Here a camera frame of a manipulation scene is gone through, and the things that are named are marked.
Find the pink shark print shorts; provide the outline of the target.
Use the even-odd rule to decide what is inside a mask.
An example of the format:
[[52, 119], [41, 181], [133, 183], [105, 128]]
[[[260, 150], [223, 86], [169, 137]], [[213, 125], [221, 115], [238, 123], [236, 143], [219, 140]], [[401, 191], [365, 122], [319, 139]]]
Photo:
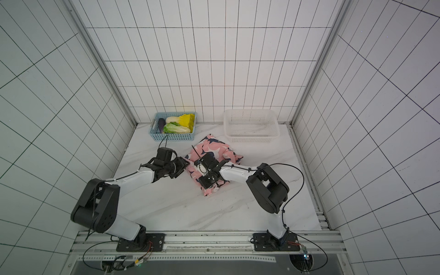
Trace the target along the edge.
[[189, 162], [186, 171], [193, 181], [200, 187], [205, 197], [218, 191], [228, 184], [218, 173], [220, 164], [231, 162], [239, 165], [242, 155], [236, 154], [230, 146], [215, 136], [206, 135], [191, 151], [184, 156]]

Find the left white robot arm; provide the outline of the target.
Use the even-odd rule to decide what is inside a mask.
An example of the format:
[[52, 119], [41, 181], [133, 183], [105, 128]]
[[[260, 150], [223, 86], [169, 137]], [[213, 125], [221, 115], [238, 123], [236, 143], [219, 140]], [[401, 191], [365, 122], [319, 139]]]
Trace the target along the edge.
[[71, 221], [88, 230], [118, 237], [118, 252], [152, 249], [157, 240], [146, 228], [118, 213], [119, 200], [125, 195], [162, 178], [177, 178], [189, 162], [170, 148], [161, 147], [156, 157], [129, 175], [108, 180], [92, 179], [72, 210]]

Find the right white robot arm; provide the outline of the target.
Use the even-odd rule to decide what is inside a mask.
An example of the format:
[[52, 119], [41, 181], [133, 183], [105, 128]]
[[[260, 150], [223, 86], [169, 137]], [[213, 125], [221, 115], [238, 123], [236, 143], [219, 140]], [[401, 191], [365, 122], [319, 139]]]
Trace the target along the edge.
[[288, 229], [282, 219], [282, 206], [287, 201], [289, 187], [266, 163], [258, 167], [246, 167], [227, 160], [218, 161], [210, 154], [195, 161], [202, 176], [202, 187], [213, 187], [220, 180], [247, 184], [259, 206], [267, 213], [268, 229], [262, 240], [255, 244], [280, 250], [287, 243]]

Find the blue plastic basket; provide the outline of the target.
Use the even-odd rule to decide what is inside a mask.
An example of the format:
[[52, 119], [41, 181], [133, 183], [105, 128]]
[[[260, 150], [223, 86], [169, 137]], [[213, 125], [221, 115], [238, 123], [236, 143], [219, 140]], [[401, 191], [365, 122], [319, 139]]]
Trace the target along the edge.
[[166, 138], [168, 138], [168, 140], [193, 140], [194, 139], [194, 135], [195, 135], [195, 128], [196, 128], [196, 119], [194, 122], [194, 129], [193, 132], [191, 134], [158, 134], [158, 119], [160, 118], [164, 118], [166, 119], [167, 117], [170, 116], [181, 116], [184, 114], [189, 114], [189, 112], [158, 112], [155, 114], [154, 120], [152, 122], [152, 126], [150, 127], [150, 131], [149, 134], [150, 136], [153, 138], [154, 141], [160, 142], [165, 140]]

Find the green toy cabbage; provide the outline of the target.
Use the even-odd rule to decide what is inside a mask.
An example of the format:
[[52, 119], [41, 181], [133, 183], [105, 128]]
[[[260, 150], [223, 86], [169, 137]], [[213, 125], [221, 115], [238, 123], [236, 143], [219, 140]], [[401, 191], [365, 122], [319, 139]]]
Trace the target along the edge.
[[191, 134], [190, 128], [181, 126], [179, 123], [170, 122], [163, 127], [164, 134]]

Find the yellow toy corn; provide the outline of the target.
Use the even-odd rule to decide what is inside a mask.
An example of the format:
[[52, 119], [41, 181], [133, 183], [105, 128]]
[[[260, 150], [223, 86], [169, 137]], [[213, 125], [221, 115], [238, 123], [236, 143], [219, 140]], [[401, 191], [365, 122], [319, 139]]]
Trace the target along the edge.
[[195, 115], [193, 113], [184, 114], [178, 117], [178, 124], [182, 127], [186, 127], [193, 132], [195, 122]]

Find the white toy radish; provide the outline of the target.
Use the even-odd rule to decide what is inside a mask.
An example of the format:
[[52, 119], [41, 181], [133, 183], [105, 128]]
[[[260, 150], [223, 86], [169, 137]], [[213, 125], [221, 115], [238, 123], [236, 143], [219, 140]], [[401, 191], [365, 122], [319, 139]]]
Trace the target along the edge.
[[176, 123], [177, 125], [180, 125], [180, 118], [177, 116], [170, 116], [166, 118], [166, 123]]

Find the purple toy eggplant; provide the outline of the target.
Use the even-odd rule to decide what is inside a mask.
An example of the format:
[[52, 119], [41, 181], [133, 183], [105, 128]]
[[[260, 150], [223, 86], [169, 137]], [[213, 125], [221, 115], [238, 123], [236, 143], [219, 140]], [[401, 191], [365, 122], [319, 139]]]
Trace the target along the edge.
[[158, 119], [157, 125], [158, 125], [157, 133], [158, 134], [163, 134], [164, 133], [164, 127], [166, 125], [166, 119], [164, 119], [164, 118]]

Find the white plastic basket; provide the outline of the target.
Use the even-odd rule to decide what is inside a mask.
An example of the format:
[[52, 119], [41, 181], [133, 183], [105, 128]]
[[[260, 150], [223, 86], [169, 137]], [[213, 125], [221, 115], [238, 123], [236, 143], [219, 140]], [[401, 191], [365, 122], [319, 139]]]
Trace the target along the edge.
[[272, 110], [226, 110], [223, 129], [233, 143], [270, 143], [280, 136], [277, 117]]

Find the aluminium mounting rail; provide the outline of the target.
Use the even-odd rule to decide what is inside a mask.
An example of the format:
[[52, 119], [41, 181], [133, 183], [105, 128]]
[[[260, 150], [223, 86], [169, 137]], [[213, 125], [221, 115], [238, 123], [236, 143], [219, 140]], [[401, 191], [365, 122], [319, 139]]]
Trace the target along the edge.
[[117, 252], [118, 239], [106, 234], [85, 232], [77, 235], [70, 254], [79, 260], [134, 261], [141, 256], [149, 260], [256, 260], [274, 261], [276, 254], [301, 256], [346, 254], [347, 249], [338, 231], [301, 231], [297, 235], [301, 245], [299, 252], [256, 252], [250, 242], [251, 231], [149, 231], [165, 234], [161, 252]]

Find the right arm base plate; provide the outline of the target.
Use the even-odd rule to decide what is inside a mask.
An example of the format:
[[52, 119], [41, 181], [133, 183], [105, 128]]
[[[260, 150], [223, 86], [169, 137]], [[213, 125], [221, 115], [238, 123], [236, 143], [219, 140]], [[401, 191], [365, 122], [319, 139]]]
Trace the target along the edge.
[[281, 238], [276, 238], [270, 232], [254, 233], [250, 242], [256, 252], [299, 252], [301, 245], [297, 235], [286, 232]]

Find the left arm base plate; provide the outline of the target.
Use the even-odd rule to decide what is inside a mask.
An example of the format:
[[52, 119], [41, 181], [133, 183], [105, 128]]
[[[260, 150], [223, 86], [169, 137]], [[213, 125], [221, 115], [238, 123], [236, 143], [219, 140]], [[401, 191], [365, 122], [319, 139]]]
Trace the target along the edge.
[[116, 251], [123, 253], [161, 252], [163, 250], [165, 236], [163, 233], [141, 233], [140, 236], [137, 236], [132, 241], [120, 238]]

